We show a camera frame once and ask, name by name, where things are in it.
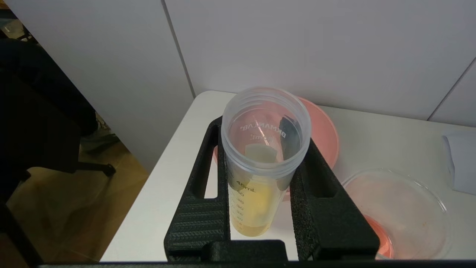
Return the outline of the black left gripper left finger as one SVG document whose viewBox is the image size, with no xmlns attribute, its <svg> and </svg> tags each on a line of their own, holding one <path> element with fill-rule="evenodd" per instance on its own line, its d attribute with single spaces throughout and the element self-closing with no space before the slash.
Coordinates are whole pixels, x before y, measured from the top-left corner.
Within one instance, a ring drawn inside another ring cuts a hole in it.
<svg viewBox="0 0 476 268">
<path fill-rule="evenodd" d="M 164 237 L 169 262 L 199 262 L 203 248 L 212 242 L 229 241 L 228 182 L 223 159 L 218 163 L 217 196 L 205 198 L 213 151 L 221 148 L 222 118 L 213 120 L 205 132 L 195 163 Z"/>
</svg>

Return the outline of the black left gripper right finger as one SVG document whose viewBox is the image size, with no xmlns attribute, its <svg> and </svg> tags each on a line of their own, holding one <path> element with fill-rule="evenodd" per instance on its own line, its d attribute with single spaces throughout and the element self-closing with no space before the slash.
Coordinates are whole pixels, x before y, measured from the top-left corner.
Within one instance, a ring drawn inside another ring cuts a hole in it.
<svg viewBox="0 0 476 268">
<path fill-rule="evenodd" d="M 380 241 L 313 141 L 294 175 L 280 179 L 291 192 L 300 261 L 371 261 Z"/>
</svg>

